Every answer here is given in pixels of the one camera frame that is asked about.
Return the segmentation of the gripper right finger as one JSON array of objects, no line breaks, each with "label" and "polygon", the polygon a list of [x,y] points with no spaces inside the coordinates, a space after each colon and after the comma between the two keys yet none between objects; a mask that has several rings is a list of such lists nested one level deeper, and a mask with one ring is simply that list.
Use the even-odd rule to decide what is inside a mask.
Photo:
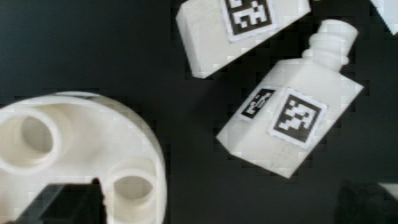
[{"label": "gripper right finger", "polygon": [[336,224],[398,224],[398,199],[377,183],[341,183]]}]

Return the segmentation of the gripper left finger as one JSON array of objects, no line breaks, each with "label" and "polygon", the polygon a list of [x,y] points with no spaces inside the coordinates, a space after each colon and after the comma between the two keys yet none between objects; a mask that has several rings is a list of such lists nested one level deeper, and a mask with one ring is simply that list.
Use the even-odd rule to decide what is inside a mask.
[{"label": "gripper left finger", "polygon": [[99,180],[48,184],[11,224],[103,224]]}]

